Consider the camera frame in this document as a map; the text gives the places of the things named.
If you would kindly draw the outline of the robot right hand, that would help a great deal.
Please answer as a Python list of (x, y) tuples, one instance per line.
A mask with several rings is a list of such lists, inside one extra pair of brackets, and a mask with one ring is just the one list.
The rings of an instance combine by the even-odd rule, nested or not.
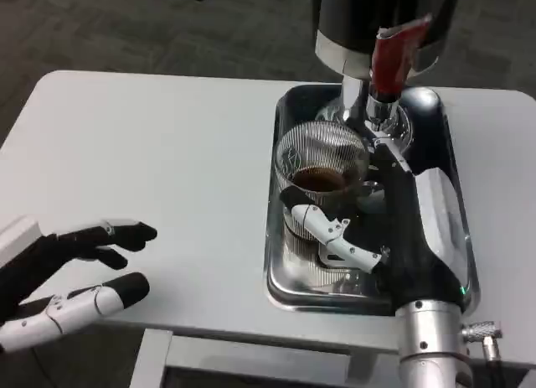
[(347, 268), (375, 276), (393, 310), (418, 300), (466, 310), (469, 266), (456, 189), (440, 168), (413, 173), (388, 137), (374, 139), (386, 212), (350, 216), (317, 204), (301, 188), (280, 200), (313, 239)]

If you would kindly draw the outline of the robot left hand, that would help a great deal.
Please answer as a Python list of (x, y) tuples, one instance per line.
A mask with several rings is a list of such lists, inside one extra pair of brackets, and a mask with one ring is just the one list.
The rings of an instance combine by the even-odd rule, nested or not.
[(20, 217), (1, 230), (1, 352), (30, 349), (72, 334), (139, 303), (150, 292), (147, 278), (131, 272), (107, 282), (29, 301), (39, 287), (73, 260), (126, 267), (117, 252), (143, 250), (157, 230), (138, 220), (102, 220), (65, 233), (42, 233)]

